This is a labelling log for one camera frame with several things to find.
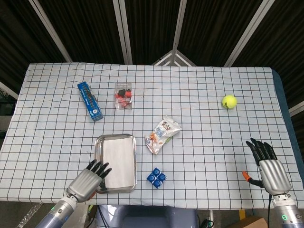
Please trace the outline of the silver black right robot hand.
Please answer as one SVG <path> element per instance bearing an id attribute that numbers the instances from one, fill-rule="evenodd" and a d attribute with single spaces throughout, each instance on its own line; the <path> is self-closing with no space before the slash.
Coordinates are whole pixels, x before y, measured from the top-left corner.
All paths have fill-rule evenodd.
<path id="1" fill-rule="evenodd" d="M 251 138 L 246 144 L 252 151 L 256 165 L 259 168 L 261 180 L 255 180 L 246 171 L 243 177 L 252 185 L 264 188 L 270 195 L 287 194 L 292 188 L 283 164 L 278 160 L 273 147 Z"/>

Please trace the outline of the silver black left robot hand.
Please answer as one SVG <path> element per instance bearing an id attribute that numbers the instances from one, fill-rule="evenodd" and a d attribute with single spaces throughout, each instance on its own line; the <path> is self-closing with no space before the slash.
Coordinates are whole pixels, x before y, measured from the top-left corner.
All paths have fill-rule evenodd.
<path id="1" fill-rule="evenodd" d="M 109 163 L 97 162 L 92 160 L 86 168 L 70 183 L 66 193 L 69 197 L 76 198 L 77 202 L 82 203 L 89 200 L 101 182 L 111 172 L 108 168 Z"/>

